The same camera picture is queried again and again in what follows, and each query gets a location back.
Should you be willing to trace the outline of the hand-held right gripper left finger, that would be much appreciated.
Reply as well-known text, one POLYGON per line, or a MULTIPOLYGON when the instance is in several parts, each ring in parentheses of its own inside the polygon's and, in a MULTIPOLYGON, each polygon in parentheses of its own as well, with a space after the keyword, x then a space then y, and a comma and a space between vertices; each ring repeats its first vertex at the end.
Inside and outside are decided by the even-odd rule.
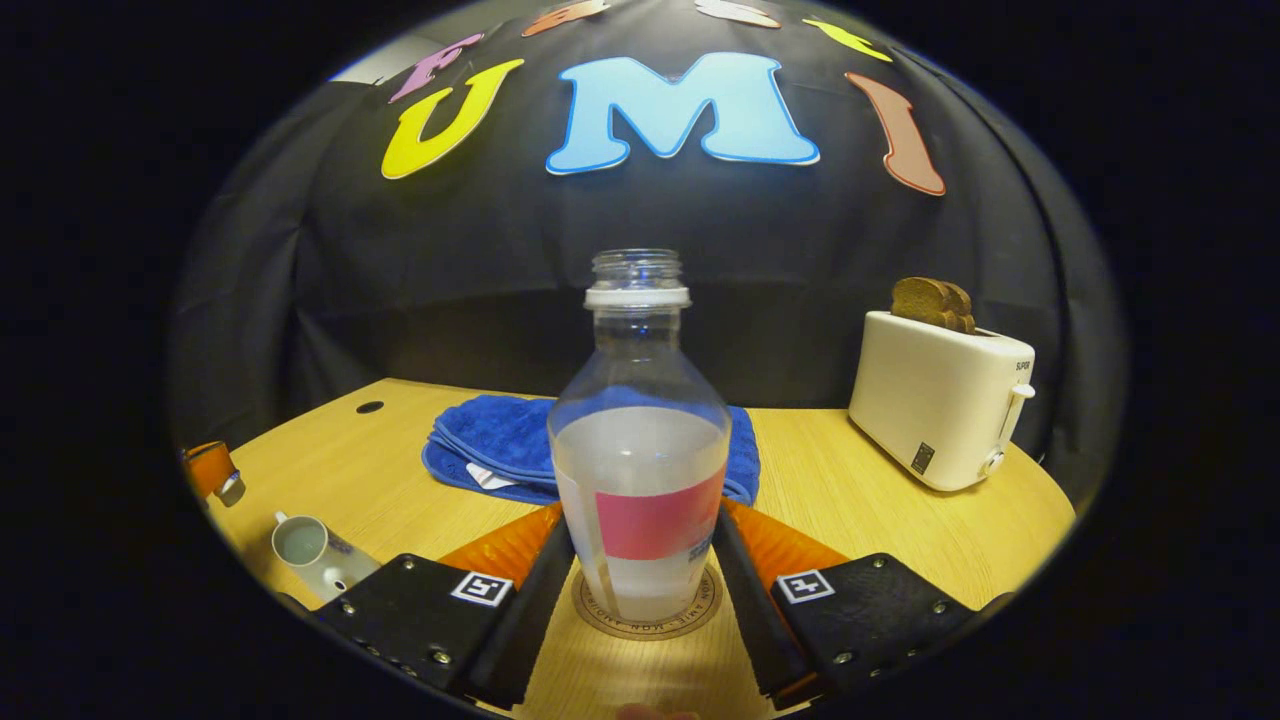
POLYGON ((442 559, 401 553, 316 610, 321 626, 457 700, 526 700, 573 548, 550 503, 442 559))

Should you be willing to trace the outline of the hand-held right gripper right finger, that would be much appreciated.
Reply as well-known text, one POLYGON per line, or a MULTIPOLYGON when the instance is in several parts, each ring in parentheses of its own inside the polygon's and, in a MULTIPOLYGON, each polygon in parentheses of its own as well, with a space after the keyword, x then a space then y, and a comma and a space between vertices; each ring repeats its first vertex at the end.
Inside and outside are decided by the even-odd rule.
POLYGON ((850 559, 731 498, 713 546, 758 688, 774 706, 860 694, 1011 598, 970 609, 891 553, 850 559))

